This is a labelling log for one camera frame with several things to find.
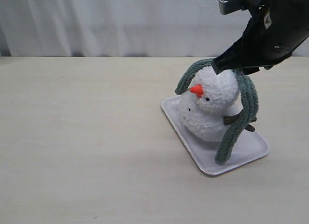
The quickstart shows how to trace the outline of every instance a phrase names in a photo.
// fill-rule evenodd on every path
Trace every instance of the black robotic arm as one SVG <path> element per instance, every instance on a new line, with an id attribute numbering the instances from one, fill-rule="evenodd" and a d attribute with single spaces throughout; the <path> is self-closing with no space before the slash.
<path id="1" fill-rule="evenodd" d="M 214 59 L 216 74 L 242 69 L 244 74 L 270 69 L 289 58 L 309 36 L 309 0 L 219 0 L 221 14 L 249 10 L 242 35 Z"/>

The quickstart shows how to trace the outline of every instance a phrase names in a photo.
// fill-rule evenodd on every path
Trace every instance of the orange carrot nose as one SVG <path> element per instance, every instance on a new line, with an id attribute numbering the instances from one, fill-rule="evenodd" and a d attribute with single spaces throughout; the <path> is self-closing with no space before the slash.
<path id="1" fill-rule="evenodd" d="M 200 84 L 191 87 L 190 92 L 196 94 L 199 98 L 204 94 L 203 87 Z"/>

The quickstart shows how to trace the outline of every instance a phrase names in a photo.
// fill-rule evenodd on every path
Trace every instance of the snowman body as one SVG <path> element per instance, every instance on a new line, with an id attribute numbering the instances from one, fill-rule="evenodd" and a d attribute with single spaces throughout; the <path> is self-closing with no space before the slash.
<path id="1" fill-rule="evenodd" d="M 228 129 L 224 116 L 234 115 L 232 105 L 238 96 L 233 71 L 216 75 L 212 67 L 205 67 L 196 73 L 190 89 L 181 95 L 181 122 L 203 141 L 220 142 Z"/>

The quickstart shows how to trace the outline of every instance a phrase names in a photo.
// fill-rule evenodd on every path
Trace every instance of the white table surface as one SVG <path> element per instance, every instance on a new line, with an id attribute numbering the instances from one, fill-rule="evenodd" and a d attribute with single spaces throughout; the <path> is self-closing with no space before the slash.
<path id="1" fill-rule="evenodd" d="M 303 224 L 309 58 L 252 75 L 266 158 L 204 176 L 163 114 L 197 58 L 0 58 L 1 224 Z"/>

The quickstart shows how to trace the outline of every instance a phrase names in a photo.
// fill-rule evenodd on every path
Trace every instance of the rectangular tray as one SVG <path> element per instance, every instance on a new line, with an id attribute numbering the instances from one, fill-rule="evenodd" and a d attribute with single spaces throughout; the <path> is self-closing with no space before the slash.
<path id="1" fill-rule="evenodd" d="M 234 145 L 230 159 L 224 165 L 216 164 L 215 156 L 219 144 L 202 141 L 182 125 L 178 112 L 179 101 L 180 96 L 167 98 L 161 103 L 162 110 L 197 167 L 207 176 L 221 175 L 269 154 L 269 144 L 257 131 L 243 131 Z M 233 109 L 239 110 L 237 105 L 234 105 Z"/>

